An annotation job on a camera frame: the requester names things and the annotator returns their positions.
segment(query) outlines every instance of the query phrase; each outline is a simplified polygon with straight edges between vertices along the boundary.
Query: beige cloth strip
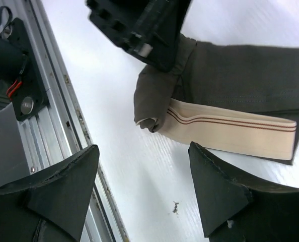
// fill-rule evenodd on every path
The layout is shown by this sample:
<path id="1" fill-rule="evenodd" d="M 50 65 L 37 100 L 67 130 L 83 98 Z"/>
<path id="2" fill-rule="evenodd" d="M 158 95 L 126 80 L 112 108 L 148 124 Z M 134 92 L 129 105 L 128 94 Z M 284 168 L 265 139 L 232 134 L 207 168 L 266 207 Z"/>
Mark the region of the beige cloth strip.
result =
<path id="1" fill-rule="evenodd" d="M 296 122 L 171 99 L 160 134 L 183 144 L 290 160 Z"/>

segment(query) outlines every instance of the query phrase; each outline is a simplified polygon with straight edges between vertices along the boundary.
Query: white table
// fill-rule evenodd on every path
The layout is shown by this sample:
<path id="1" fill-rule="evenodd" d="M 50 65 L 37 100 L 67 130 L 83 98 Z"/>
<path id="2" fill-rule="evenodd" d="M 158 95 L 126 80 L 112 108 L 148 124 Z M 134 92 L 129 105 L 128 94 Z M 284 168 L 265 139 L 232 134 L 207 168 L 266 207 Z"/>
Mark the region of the white table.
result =
<path id="1" fill-rule="evenodd" d="M 130 240 L 208 241 L 188 146 L 133 122 L 133 93 L 144 64 L 89 22 L 84 1 L 42 2 Z M 183 33 L 215 44 L 299 46 L 299 0 L 194 0 Z M 294 166 L 214 153 L 259 177 L 299 187 L 299 146 Z"/>

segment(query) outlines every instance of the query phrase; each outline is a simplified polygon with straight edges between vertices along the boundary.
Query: dark gray cloth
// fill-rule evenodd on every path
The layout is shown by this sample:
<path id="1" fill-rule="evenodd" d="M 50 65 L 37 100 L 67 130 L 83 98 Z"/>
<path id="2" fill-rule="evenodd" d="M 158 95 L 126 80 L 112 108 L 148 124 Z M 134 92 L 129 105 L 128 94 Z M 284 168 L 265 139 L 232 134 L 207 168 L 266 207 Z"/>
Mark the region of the dark gray cloth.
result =
<path id="1" fill-rule="evenodd" d="M 217 46 L 181 35 L 176 66 L 170 73 L 146 66 L 139 74 L 134 95 L 135 122 L 144 119 L 140 122 L 142 129 L 158 131 L 164 124 L 171 97 L 189 103 L 289 117 L 298 126 L 296 146 L 299 48 Z"/>

